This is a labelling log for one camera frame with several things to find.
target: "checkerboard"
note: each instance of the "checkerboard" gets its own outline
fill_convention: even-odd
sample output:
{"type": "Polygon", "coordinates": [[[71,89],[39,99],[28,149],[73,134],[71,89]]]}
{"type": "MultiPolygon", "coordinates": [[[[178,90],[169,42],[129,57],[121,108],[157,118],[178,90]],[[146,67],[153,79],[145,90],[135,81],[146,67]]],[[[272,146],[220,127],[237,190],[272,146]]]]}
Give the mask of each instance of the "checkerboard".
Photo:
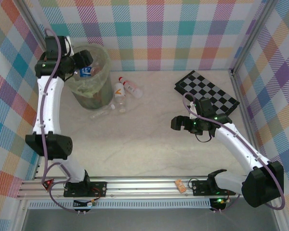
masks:
{"type": "MultiPolygon", "coordinates": [[[[189,92],[198,100],[209,98],[217,114],[225,113],[226,115],[230,115],[239,105],[239,102],[236,99],[215,86],[196,71],[190,72],[187,76],[177,82],[174,89],[182,95],[189,92]]],[[[192,100],[192,97],[187,96],[186,98],[190,101],[192,100]]]]}

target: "white floor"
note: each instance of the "white floor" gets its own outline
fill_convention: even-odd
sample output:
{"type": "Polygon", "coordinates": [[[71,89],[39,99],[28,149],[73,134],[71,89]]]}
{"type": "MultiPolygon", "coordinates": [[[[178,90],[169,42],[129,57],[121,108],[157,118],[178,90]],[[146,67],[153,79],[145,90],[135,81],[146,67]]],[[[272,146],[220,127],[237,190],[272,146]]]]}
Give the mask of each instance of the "white floor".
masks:
{"type": "MultiPolygon", "coordinates": [[[[189,71],[112,72],[134,81],[144,90],[141,99],[128,97],[128,111],[91,119],[95,112],[83,109],[65,87],[61,96],[60,125],[73,140],[72,155],[90,176],[200,176],[220,168],[234,173],[243,169],[217,140],[200,143],[187,131],[174,131],[171,120],[187,116],[182,96],[174,84],[189,71]]],[[[235,97],[227,71],[199,71],[205,78],[235,97]]],[[[237,108],[230,118],[246,138],[237,108]]],[[[44,159],[37,176],[43,174],[44,159]]],[[[54,167],[48,176],[61,176],[54,167]]]]}

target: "table surface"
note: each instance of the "table surface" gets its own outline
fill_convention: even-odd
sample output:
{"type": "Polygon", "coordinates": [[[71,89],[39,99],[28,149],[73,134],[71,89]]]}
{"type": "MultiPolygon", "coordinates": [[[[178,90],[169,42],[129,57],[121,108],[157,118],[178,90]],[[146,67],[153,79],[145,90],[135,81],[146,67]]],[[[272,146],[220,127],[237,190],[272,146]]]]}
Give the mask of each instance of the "table surface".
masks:
{"type": "MultiPolygon", "coordinates": [[[[198,71],[235,98],[227,71],[198,71]]],[[[174,84],[189,71],[111,72],[136,83],[144,95],[127,97],[127,112],[112,111],[95,119],[82,108],[67,86],[60,106],[62,135],[73,140],[72,155],[93,176],[201,176],[225,168],[243,174],[232,154],[216,139],[200,143],[189,132],[170,128],[175,116],[188,116],[174,84]]],[[[230,118],[247,138],[239,108],[230,118]]],[[[37,176],[43,174],[44,159],[37,176]]],[[[48,176],[62,176],[54,167],[48,176]]]]}

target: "plastic trash bin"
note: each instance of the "plastic trash bin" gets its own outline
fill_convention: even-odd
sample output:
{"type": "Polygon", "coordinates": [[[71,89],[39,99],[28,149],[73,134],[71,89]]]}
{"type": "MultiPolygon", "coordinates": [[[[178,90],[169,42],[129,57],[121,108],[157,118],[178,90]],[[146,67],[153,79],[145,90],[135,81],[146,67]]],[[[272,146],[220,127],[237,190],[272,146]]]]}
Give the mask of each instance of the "plastic trash bin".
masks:
{"type": "Polygon", "coordinates": [[[93,57],[93,63],[98,62],[101,71],[94,76],[90,74],[81,77],[80,71],[66,81],[75,98],[86,109],[98,109],[108,105],[113,98],[110,81],[110,58],[107,50],[98,44],[79,45],[74,52],[88,50],[93,57]]]}

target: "vent grille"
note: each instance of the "vent grille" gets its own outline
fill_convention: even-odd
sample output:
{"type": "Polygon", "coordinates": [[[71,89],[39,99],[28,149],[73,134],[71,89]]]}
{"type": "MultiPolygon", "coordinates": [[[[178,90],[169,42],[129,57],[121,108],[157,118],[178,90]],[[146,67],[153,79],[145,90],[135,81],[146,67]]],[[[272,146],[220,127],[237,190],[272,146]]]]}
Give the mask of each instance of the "vent grille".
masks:
{"type": "MultiPolygon", "coordinates": [[[[58,200],[58,202],[67,208],[73,208],[72,200],[58,200]]],[[[56,209],[57,206],[51,200],[33,200],[28,209],[56,209]]],[[[99,200],[93,208],[136,208],[136,209],[154,209],[154,208],[211,208],[210,199],[144,199],[144,200],[124,200],[124,199],[103,199],[99,200]]]]}

